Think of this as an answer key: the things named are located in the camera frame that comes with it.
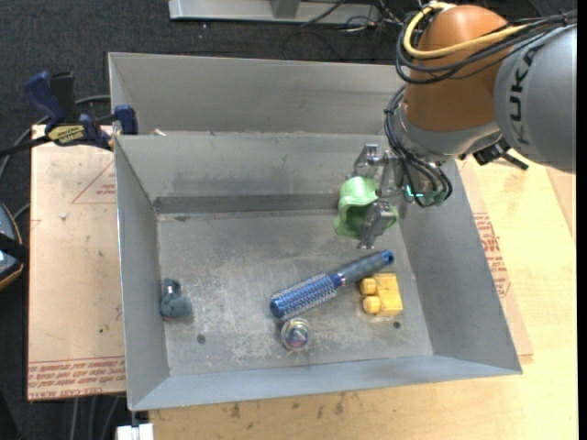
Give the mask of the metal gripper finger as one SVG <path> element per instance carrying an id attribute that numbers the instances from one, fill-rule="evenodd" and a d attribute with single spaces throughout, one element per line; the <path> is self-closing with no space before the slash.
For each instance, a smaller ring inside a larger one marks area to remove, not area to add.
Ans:
<path id="1" fill-rule="evenodd" d="M 359 249 L 371 249 L 377 237 L 393 221 L 392 207 L 387 201 L 377 200 L 368 206 L 360 228 Z"/>
<path id="2" fill-rule="evenodd" d="M 366 143 L 354 161 L 352 177 L 375 177 L 384 159 L 378 144 Z"/>

